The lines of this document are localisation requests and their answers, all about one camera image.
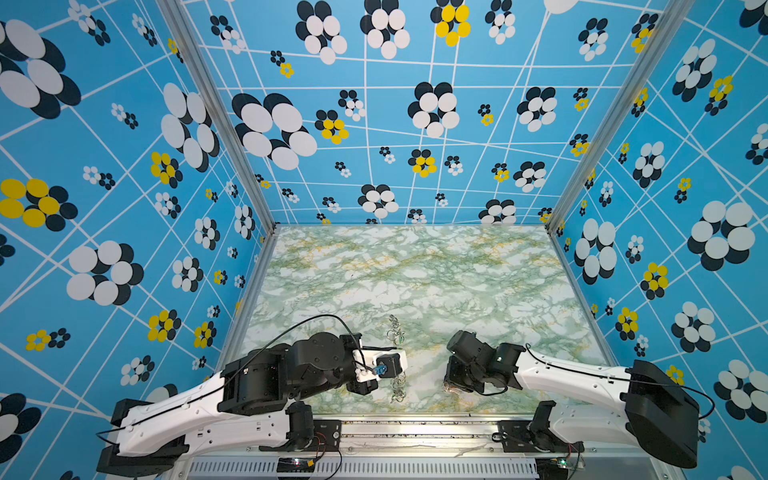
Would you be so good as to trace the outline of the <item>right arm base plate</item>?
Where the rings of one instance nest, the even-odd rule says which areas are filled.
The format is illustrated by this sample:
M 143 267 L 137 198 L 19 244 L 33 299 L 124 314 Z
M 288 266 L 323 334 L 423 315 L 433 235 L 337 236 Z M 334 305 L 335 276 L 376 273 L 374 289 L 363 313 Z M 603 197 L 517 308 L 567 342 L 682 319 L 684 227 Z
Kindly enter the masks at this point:
M 535 430 L 532 421 L 502 420 L 491 435 L 493 442 L 500 443 L 505 453 L 553 453 L 576 454 L 584 452 L 582 442 L 567 443 L 549 431 L 547 427 Z

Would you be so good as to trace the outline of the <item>aluminium corner post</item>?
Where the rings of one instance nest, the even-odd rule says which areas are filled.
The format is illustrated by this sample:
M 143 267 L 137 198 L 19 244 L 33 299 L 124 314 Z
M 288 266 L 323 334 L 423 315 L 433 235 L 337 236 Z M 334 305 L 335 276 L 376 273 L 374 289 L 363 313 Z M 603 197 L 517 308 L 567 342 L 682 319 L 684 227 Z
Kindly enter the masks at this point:
M 584 182 L 591 171 L 597 166 L 605 148 L 610 144 L 623 123 L 636 95 L 645 86 L 650 75 L 654 72 L 694 4 L 694 0 L 684 0 L 669 1 L 666 5 L 665 10 L 661 14 L 656 33 L 630 70 L 628 77 L 599 125 L 586 156 L 574 171 L 553 210 L 553 215 L 546 227 L 548 234 L 552 238 L 555 238 L 557 228 L 576 203 L 577 196 Z
M 276 223 L 255 181 L 255 174 L 238 140 L 235 128 L 228 118 L 224 102 L 204 60 L 203 51 L 195 41 L 192 24 L 186 19 L 183 6 L 179 1 L 160 0 L 158 6 L 174 40 L 181 47 L 182 53 L 185 54 L 185 63 L 190 76 L 204 100 L 218 135 L 230 155 L 236 173 L 253 203 L 255 212 L 265 230 L 265 237 L 269 239 L 275 233 Z

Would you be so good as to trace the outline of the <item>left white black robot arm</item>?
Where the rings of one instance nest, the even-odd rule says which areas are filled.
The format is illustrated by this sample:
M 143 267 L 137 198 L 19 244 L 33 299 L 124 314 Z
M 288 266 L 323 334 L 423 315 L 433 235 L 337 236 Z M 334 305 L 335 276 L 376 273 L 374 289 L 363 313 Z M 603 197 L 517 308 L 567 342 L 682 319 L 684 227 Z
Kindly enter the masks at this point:
M 96 469 L 145 477 L 216 450 L 303 450 L 318 438 L 307 399 L 341 387 L 368 395 L 380 381 L 405 372 L 404 351 L 363 347 L 359 340 L 357 334 L 317 333 L 253 350 L 165 400 L 121 400 L 111 419 L 115 437 L 102 450 Z

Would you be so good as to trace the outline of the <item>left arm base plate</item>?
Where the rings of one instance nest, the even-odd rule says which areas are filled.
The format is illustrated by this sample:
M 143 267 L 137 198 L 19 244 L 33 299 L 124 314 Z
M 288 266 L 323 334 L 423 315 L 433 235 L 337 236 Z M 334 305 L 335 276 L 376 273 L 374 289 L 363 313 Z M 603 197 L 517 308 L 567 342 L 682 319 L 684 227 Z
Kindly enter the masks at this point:
M 261 452 L 338 452 L 342 434 L 342 421 L 316 419 L 309 429 L 299 430 L 298 436 L 289 438 L 277 447 L 259 446 Z

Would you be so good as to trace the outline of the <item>left aluminium corner post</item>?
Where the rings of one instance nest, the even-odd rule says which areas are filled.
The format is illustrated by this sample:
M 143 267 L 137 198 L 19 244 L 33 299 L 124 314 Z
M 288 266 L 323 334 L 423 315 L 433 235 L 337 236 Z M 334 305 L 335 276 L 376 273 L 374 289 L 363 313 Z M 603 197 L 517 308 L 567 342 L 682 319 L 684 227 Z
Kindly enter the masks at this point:
M 238 140 L 235 128 L 228 118 L 224 102 L 204 60 L 203 51 L 195 41 L 192 24 L 186 19 L 183 6 L 179 1 L 160 0 L 158 6 L 174 40 L 181 47 L 182 53 L 185 54 L 185 63 L 190 76 L 204 100 L 218 135 L 230 155 L 236 173 L 253 203 L 255 212 L 265 230 L 265 237 L 269 239 L 275 233 L 276 223 L 255 181 L 255 174 Z

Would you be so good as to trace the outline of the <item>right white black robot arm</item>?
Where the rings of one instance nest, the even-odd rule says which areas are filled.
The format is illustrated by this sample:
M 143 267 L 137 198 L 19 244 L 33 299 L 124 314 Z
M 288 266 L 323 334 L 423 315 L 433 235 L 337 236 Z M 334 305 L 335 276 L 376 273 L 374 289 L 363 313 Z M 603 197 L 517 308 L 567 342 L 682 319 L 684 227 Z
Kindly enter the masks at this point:
M 445 383 L 487 396 L 511 390 L 553 392 L 570 403 L 545 400 L 529 422 L 502 421 L 493 437 L 505 449 L 580 454 L 588 442 L 638 447 L 682 469 L 698 465 L 700 407 L 656 365 L 595 366 L 553 358 L 528 345 L 492 347 L 459 331 L 447 344 Z

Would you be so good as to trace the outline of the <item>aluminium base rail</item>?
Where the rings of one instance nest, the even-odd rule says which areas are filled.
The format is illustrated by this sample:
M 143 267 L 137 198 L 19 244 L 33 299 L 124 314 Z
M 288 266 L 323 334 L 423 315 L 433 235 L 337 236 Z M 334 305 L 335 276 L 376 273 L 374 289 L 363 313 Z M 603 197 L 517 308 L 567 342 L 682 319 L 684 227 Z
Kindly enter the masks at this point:
M 682 479 L 638 447 L 587 442 L 580 453 L 507 452 L 500 416 L 349 416 L 328 452 L 254 446 L 182 462 L 169 479 Z

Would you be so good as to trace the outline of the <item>right aluminium corner post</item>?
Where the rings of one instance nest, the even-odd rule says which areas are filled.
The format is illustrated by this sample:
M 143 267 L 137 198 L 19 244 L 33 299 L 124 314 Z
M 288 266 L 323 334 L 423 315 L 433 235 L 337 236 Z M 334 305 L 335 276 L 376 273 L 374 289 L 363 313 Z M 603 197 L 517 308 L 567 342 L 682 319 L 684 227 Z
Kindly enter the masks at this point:
M 546 227 L 548 234 L 552 238 L 555 238 L 557 228 L 576 203 L 577 196 L 584 182 L 591 171 L 597 166 L 605 148 L 610 144 L 623 123 L 636 95 L 645 86 L 650 75 L 654 72 L 694 4 L 694 0 L 684 0 L 669 1 L 666 5 L 665 10 L 661 14 L 656 33 L 630 70 L 628 77 L 599 125 L 586 156 L 574 171 L 553 210 L 553 215 Z

